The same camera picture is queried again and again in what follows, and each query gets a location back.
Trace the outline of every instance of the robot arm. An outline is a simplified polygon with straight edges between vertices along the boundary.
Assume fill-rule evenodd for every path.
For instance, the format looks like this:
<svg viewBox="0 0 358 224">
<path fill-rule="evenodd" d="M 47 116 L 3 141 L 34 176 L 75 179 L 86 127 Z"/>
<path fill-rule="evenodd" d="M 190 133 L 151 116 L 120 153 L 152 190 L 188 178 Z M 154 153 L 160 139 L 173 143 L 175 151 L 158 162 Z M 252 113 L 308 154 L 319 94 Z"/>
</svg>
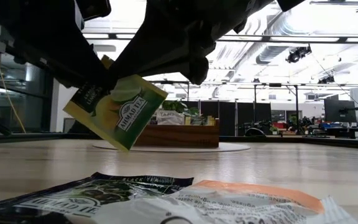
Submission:
<svg viewBox="0 0 358 224">
<path fill-rule="evenodd" d="M 0 0 L 0 24 L 26 61 L 43 61 L 66 86 L 114 88 L 128 75 L 172 72 L 199 85 L 216 41 L 232 29 L 240 32 L 251 14 L 272 1 L 148 0 L 144 23 L 108 71 L 81 30 L 84 21 L 110 13 L 109 0 Z M 287 11 L 303 1 L 278 3 Z"/>
</svg>

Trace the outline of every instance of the ceiling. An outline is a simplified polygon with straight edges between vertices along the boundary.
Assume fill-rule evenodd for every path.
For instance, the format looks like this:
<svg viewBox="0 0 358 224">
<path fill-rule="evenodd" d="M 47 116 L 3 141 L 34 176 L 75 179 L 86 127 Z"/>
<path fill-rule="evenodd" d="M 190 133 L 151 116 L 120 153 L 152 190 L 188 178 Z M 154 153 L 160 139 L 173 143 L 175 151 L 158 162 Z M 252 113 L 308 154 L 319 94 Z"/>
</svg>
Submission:
<svg viewBox="0 0 358 224">
<path fill-rule="evenodd" d="M 134 34 L 141 25 L 146 1 L 110 0 L 112 13 L 85 23 L 85 34 L 105 34 L 112 32 Z M 253 35 L 274 35 L 286 37 L 358 37 L 358 1 L 306 0 L 291 11 L 281 12 L 276 2 L 250 16 L 246 28 L 236 34 L 231 31 L 227 38 L 250 38 Z M 217 42 L 216 50 L 207 56 L 209 73 L 201 86 L 190 85 L 188 97 L 197 99 L 242 99 L 252 101 L 254 97 L 251 82 L 258 78 L 262 83 L 317 83 L 327 73 L 333 74 L 336 83 L 358 84 L 358 44 L 310 44 L 313 53 L 298 63 L 287 63 L 289 51 L 305 43 L 279 42 Z M 98 46 L 98 55 L 116 59 L 129 40 L 92 39 Z M 179 73 L 161 74 L 147 77 L 150 81 L 187 81 Z M 169 98 L 187 97 L 187 85 L 157 84 L 169 92 Z M 308 93 L 344 94 L 355 86 L 303 86 L 300 96 Z M 276 95 L 288 101 L 293 94 L 283 87 L 281 90 L 264 87 L 258 90 L 257 97 L 269 100 Z"/>
</svg>

